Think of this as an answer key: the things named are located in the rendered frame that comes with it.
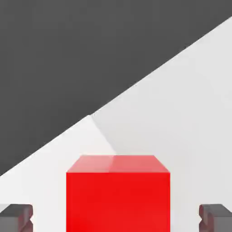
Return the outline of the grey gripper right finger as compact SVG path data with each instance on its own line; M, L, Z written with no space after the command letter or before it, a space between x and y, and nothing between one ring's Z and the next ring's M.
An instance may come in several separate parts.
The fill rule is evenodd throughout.
M232 212L222 204L201 204L199 216L199 232L232 232Z

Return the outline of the small red cube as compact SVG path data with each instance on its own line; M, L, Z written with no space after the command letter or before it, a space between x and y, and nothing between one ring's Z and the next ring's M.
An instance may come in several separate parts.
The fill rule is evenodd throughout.
M170 172L153 155L82 155L66 173L66 232L170 232Z

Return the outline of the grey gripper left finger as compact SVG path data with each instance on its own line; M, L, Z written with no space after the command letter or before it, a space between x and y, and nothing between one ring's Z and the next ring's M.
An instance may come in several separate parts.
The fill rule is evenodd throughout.
M31 204L10 204L0 210L0 232L33 232Z

